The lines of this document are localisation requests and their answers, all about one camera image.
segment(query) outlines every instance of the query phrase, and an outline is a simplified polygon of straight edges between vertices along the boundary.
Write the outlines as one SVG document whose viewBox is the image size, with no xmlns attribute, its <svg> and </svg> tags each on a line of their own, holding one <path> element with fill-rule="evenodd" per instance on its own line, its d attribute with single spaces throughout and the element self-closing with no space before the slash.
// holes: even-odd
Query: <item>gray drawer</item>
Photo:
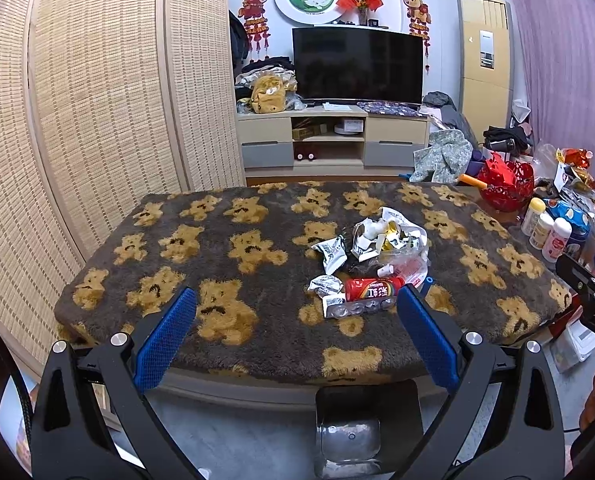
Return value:
<svg viewBox="0 0 595 480">
<path fill-rule="evenodd" d="M 365 166 L 394 166 L 397 168 L 413 167 L 413 152 L 423 149 L 423 144 L 412 142 L 380 142 L 364 143 Z"/>
<path fill-rule="evenodd" d="M 293 166 L 293 142 L 245 142 L 242 161 L 245 168 Z"/>
</svg>

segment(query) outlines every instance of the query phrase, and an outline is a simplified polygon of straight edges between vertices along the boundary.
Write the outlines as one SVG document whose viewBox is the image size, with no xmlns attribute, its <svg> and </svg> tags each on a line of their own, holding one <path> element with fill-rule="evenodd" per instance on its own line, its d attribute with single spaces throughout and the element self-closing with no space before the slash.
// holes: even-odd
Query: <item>red bowl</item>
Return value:
<svg viewBox="0 0 595 480">
<path fill-rule="evenodd" d="M 480 195 L 498 211 L 510 213 L 526 206 L 533 196 L 533 167 L 525 162 L 507 162 L 506 165 L 515 174 L 515 184 L 489 184 L 486 189 L 480 190 Z M 486 166 L 480 170 L 477 177 L 487 184 L 495 180 L 495 176 Z"/>
</svg>

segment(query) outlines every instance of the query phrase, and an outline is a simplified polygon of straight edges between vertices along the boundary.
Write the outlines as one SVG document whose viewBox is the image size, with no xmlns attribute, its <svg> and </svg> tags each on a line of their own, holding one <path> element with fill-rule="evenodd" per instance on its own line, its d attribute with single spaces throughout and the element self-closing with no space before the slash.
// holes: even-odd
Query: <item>black cable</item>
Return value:
<svg viewBox="0 0 595 480">
<path fill-rule="evenodd" d="M 17 390 L 18 397 L 20 398 L 20 405 L 22 407 L 22 418 L 24 419 L 24 429 L 26 431 L 26 439 L 31 446 L 31 422 L 33 420 L 33 405 L 31 404 L 31 397 L 29 397 L 29 391 L 26 389 L 24 379 L 20 373 L 20 369 L 15 364 L 15 360 L 9 352 L 8 347 L 4 340 L 0 337 L 0 358 L 4 362 L 4 366 L 11 374 L 11 378 L 14 380 L 15 389 Z"/>
</svg>

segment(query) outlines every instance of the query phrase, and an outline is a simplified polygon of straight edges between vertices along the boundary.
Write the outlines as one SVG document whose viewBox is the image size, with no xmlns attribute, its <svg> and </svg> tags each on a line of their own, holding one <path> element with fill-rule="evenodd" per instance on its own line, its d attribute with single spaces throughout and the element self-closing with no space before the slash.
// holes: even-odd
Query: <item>yellow cap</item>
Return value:
<svg viewBox="0 0 595 480">
<path fill-rule="evenodd" d="M 544 200 L 542 200 L 538 197 L 533 197 L 531 199 L 531 203 L 529 204 L 529 207 L 533 211 L 536 211 L 538 214 L 541 214 L 546 210 L 546 204 L 544 203 Z"/>
</svg>

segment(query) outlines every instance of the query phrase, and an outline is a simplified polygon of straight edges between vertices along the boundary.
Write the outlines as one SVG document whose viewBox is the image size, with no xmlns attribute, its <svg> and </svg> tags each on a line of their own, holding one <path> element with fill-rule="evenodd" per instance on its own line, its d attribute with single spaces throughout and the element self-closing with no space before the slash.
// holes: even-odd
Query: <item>metal bolt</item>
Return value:
<svg viewBox="0 0 595 480">
<path fill-rule="evenodd" d="M 66 350 L 66 341 L 56 341 L 55 343 L 53 343 L 53 351 L 56 354 L 61 354 L 65 350 Z"/>
<path fill-rule="evenodd" d="M 533 354 L 537 354 L 542 347 L 539 345 L 539 343 L 537 341 L 527 341 L 527 349 L 529 350 L 529 352 L 532 352 Z"/>
<path fill-rule="evenodd" d="M 128 338 L 129 336 L 127 336 L 124 332 L 118 332 L 111 336 L 111 344 L 113 346 L 122 346 L 127 342 Z"/>
<path fill-rule="evenodd" d="M 477 332 L 469 332 L 466 334 L 466 341 L 471 345 L 479 345 L 482 342 L 482 336 Z"/>
</svg>

